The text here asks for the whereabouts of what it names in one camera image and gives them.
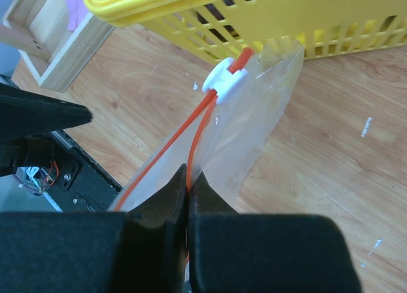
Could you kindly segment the clear zip top bag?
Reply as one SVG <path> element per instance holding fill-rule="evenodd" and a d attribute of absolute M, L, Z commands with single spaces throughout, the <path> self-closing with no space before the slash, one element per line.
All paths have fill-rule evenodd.
<path fill-rule="evenodd" d="M 286 108 L 300 75 L 303 45 L 285 37 L 261 51 L 244 48 L 218 63 L 204 81 L 204 98 L 149 157 L 110 205 L 129 211 L 145 202 L 186 165 L 184 183 L 200 174 L 233 203 Z"/>

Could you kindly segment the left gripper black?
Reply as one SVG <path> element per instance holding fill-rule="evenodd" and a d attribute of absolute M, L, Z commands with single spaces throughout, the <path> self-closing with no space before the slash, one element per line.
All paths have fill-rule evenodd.
<path fill-rule="evenodd" d="M 87 107 L 1 85 L 1 177 L 19 167 L 47 167 L 54 159 L 56 142 L 31 136 L 91 122 Z"/>

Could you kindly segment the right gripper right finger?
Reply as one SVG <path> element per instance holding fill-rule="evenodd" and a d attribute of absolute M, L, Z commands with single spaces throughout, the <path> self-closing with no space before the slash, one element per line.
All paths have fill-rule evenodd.
<path fill-rule="evenodd" d="M 240 214 L 200 175 L 190 191 L 193 292 L 360 292 L 340 228 L 315 214 Z"/>

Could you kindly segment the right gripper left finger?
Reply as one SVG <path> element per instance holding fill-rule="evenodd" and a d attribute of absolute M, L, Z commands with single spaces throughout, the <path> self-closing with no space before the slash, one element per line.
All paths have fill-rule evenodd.
<path fill-rule="evenodd" d="M 179 292 L 186 165 L 129 212 L 4 212 L 2 292 Z"/>

